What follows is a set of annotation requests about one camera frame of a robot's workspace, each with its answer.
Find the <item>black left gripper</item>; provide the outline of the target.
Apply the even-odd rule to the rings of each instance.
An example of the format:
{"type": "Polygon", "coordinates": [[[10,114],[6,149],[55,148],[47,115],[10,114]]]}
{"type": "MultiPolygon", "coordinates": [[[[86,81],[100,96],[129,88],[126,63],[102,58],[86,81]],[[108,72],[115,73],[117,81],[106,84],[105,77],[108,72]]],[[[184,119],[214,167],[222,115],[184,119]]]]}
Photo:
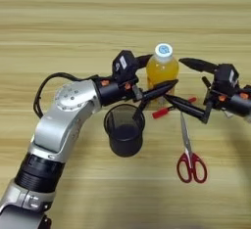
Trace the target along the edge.
{"type": "MultiPolygon", "coordinates": [[[[147,66],[151,54],[143,55],[136,58],[138,67],[143,69],[147,66]]],[[[109,106],[119,101],[138,100],[151,101],[165,95],[173,89],[178,80],[168,80],[154,86],[153,89],[142,91],[137,87],[138,78],[125,82],[118,82],[112,78],[98,79],[95,81],[98,90],[98,96],[102,106],[109,106]]]]}

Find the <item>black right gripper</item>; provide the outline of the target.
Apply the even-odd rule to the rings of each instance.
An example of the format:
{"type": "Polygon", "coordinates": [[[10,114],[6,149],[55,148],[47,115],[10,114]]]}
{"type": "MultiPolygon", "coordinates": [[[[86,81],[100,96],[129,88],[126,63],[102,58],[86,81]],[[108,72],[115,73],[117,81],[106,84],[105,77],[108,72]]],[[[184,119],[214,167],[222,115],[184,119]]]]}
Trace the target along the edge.
{"type": "MultiPolygon", "coordinates": [[[[218,68],[215,64],[194,58],[181,58],[179,61],[191,69],[211,74],[214,74],[218,68]]],[[[198,118],[203,123],[208,122],[211,110],[227,112],[244,118],[251,117],[251,99],[244,99],[235,92],[209,89],[204,99],[205,111],[177,96],[165,95],[164,98],[176,109],[198,118]]]]}

